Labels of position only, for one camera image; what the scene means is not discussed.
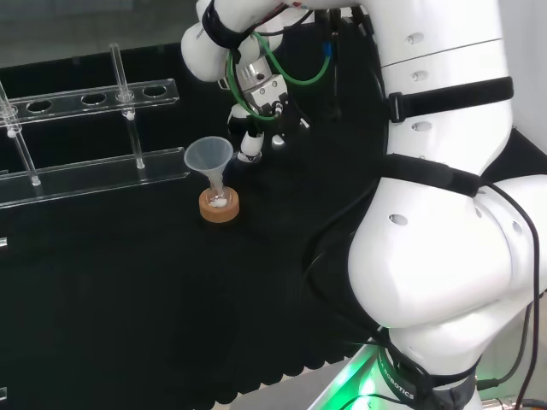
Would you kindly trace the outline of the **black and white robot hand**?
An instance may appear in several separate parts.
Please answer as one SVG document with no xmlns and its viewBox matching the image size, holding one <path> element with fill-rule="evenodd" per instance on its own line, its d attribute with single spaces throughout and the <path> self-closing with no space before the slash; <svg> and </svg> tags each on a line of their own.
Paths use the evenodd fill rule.
<svg viewBox="0 0 547 410">
<path fill-rule="evenodd" d="M 263 150 L 281 149 L 309 131 L 311 122 L 289 94 L 281 75 L 259 73 L 244 79 L 238 73 L 234 79 L 246 103 L 245 107 L 234 104 L 227 120 L 239 162 L 257 163 Z"/>
</svg>

